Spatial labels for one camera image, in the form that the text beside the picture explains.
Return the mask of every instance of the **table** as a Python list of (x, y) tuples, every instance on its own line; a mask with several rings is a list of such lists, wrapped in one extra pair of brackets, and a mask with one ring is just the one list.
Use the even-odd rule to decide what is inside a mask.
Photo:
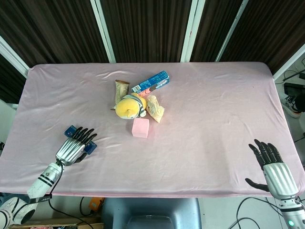
[[(165, 108), (149, 115), (147, 139), (116, 116), (115, 80), (131, 86), (166, 70), (155, 90)], [(300, 192), (304, 170), (268, 67), (260, 62), (42, 64), (30, 69), (2, 156), (0, 191), (25, 193), (55, 161), (70, 126), (95, 128), (98, 147), (65, 167), (55, 195), (219, 197), (261, 195), (245, 178), (265, 183), (248, 147), (273, 143)]]

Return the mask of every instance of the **pink cube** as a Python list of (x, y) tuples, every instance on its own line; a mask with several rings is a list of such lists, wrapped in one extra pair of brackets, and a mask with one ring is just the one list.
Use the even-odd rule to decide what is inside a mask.
[(132, 135), (134, 137), (145, 137), (145, 138), (147, 138), (148, 129), (149, 129), (149, 119), (135, 118), (133, 120)]

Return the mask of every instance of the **white robotic forearm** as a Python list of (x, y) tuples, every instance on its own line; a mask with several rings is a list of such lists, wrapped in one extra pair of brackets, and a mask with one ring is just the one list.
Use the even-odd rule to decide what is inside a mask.
[(271, 195), (279, 200), (279, 208), (290, 229), (305, 229), (305, 208), (304, 205), (295, 200), (298, 193), (295, 180), (292, 174), (277, 151), (276, 147), (270, 143), (259, 142), (257, 149), (249, 144), (256, 159), (263, 170), (267, 185), (254, 183), (246, 178), (246, 182), (254, 188), (270, 191)]
[(64, 166), (70, 166), (81, 162), (86, 153), (83, 149), (97, 135), (94, 129), (87, 131), (78, 128), (72, 137), (69, 137), (56, 154), (56, 163), (51, 163), (28, 189), (27, 197), (8, 197), (0, 206), (0, 229), (5, 229), (11, 224), (23, 224), (28, 221), (35, 212), (39, 202), (47, 201), (50, 195), (45, 196), (48, 190), (56, 184), (63, 173)]

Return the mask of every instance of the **yellow plush toy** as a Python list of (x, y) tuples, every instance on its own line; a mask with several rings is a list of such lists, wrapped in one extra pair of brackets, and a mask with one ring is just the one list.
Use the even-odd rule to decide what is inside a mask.
[(146, 115), (146, 100), (137, 93), (124, 96), (114, 107), (116, 114), (123, 119), (134, 119)]

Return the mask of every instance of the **dark fabric backdrop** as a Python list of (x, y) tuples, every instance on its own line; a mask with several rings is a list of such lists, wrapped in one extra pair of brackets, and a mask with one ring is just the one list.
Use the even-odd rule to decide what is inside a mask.
[(102, 0), (117, 62), (179, 62), (191, 0)]
[(305, 1), (250, 0), (221, 61), (260, 61), (275, 73), (305, 43)]
[(214, 62), (234, 21), (242, 0), (206, 0), (200, 20), (192, 62)]
[(2, 55), (0, 55), (0, 99), (18, 104), (25, 78)]
[(29, 67), (108, 62), (90, 0), (3, 0), (0, 35)]

